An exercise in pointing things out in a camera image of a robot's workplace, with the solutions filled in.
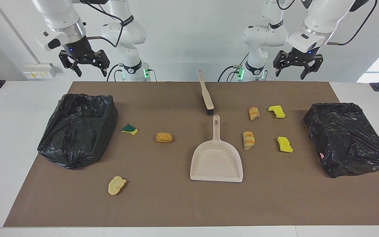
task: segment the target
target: dustpan handle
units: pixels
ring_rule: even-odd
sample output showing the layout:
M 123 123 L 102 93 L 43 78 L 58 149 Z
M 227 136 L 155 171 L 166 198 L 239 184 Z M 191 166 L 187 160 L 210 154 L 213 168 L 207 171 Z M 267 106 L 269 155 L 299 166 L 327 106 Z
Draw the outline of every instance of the dustpan handle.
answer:
M 220 117 L 213 117 L 213 140 L 220 141 Z

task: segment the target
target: brush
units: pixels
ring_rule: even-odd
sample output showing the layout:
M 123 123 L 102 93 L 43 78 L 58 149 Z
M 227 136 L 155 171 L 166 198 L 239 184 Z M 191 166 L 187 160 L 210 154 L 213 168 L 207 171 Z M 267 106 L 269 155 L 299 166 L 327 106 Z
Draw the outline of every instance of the brush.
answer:
M 204 76 L 201 70 L 198 70 L 198 78 L 200 78 L 201 84 L 201 93 L 203 94 L 204 104 L 206 105 L 207 115 L 213 115 L 213 109 L 215 106 L 213 105 L 212 98 L 210 97 L 209 91 L 206 88 L 206 84 L 204 83 Z

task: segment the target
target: wall socket panel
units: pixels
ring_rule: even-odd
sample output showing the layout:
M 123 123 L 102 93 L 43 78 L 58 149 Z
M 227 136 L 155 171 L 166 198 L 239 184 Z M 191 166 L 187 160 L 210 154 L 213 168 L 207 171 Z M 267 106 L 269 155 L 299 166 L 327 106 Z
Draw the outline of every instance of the wall socket panel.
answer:
M 57 72 L 52 63 L 24 64 L 23 75 L 27 79 L 54 79 Z

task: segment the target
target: dustpan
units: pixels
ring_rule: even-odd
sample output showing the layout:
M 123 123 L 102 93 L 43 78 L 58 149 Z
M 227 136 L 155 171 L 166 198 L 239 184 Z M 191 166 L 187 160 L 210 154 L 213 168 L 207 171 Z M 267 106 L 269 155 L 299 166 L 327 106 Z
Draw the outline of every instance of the dustpan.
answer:
M 242 182 L 242 162 L 231 144 L 220 140 L 220 117 L 213 117 L 213 140 L 199 145 L 192 156 L 192 180 Z

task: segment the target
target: brown mat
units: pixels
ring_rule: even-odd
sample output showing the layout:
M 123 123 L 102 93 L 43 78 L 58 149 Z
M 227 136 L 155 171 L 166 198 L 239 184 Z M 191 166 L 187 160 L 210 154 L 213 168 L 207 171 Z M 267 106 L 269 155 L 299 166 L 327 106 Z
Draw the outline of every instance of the brown mat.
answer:
M 111 94 L 118 124 L 99 163 L 70 171 L 38 156 L 4 226 L 379 225 L 379 172 L 329 178 L 302 121 L 311 104 L 338 102 L 329 83 L 207 83 L 221 138 L 242 159 L 242 183 L 191 181 L 195 148 L 212 139 L 199 83 L 74 82 L 70 93 Z M 267 112 L 281 105 L 285 119 Z M 261 117 L 248 118 L 257 106 Z M 139 132 L 119 131 L 127 123 Z M 257 144 L 242 148 L 242 132 Z M 155 135 L 170 132 L 171 144 Z M 278 151 L 278 136 L 293 153 Z M 110 180 L 128 180 L 119 195 Z

